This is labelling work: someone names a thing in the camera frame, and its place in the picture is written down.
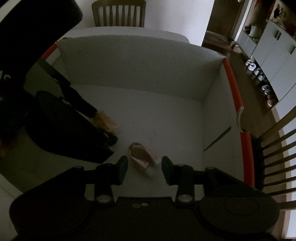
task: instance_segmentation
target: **white cardboard wall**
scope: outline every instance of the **white cardboard wall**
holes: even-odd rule
[[[210,49],[142,36],[61,40],[73,84],[102,85],[203,100],[224,56]]]
[[[203,102],[202,111],[204,148],[207,148],[231,126],[231,130],[225,136],[204,152],[205,167],[219,168],[244,181],[240,130],[237,126],[237,114],[223,65]]]
[[[161,38],[161,39],[171,39],[179,42],[189,43],[189,40],[181,34],[176,34],[176,33],[162,31],[162,30],[148,29],[148,28],[134,28],[134,27],[121,27],[121,26],[74,29],[67,32],[63,36],[63,38],[77,38],[77,37],[86,37],[86,36],[94,36],[94,35],[137,35],[137,36],[146,36],[146,37],[154,37],[154,38]]]
[[[204,148],[236,123],[236,112],[224,66],[212,84],[202,105]]]

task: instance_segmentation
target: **shoe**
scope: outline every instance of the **shoe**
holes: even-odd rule
[[[256,64],[254,64],[254,63],[249,64],[248,70],[254,71],[255,69],[256,69]]]
[[[248,59],[248,60],[246,61],[246,66],[249,66],[251,63],[253,63],[253,61],[250,60],[250,59]]]
[[[254,70],[254,74],[255,75],[260,74],[260,72],[261,72],[261,68],[257,68],[257,69]]]
[[[271,93],[272,93],[272,90],[264,91],[264,94],[265,94],[265,95],[270,95]]]
[[[242,53],[241,48],[237,44],[232,47],[232,51],[234,51],[236,53]]]
[[[261,72],[261,73],[257,76],[257,78],[258,78],[260,81],[266,80],[266,76],[265,76],[265,74],[264,74],[263,72]]]
[[[268,91],[268,90],[270,90],[270,87],[269,87],[269,85],[264,85],[264,86],[262,86],[262,89],[264,91]]]
[[[230,48],[233,48],[233,46],[236,45],[236,43],[237,43],[236,41],[231,41],[229,44]]]
[[[276,104],[276,100],[275,99],[267,100],[267,104],[270,108],[272,108]]]

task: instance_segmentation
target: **white table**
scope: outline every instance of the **white table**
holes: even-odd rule
[[[63,38],[77,38],[93,35],[136,35],[162,39],[171,39],[179,42],[189,43],[189,40],[181,34],[138,27],[94,27],[75,29],[67,32],[63,36]]]

